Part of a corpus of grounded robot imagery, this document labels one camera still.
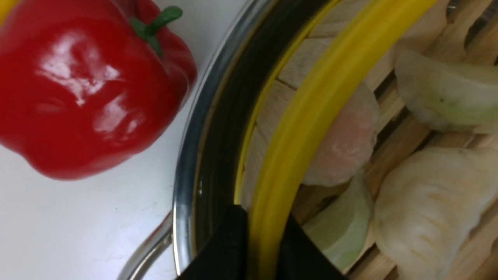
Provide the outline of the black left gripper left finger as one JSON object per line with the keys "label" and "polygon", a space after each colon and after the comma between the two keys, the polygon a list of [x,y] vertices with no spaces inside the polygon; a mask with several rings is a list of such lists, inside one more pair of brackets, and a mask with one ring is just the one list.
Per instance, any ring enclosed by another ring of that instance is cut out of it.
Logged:
{"label": "black left gripper left finger", "polygon": [[243,280],[246,262],[247,213],[231,205],[215,234],[177,279]]}

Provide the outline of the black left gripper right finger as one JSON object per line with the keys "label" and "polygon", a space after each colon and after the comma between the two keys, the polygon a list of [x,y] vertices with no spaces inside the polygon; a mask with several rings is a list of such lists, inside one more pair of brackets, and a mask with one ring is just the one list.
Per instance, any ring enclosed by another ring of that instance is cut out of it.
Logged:
{"label": "black left gripper right finger", "polygon": [[277,280],[345,280],[291,215],[281,241]]}

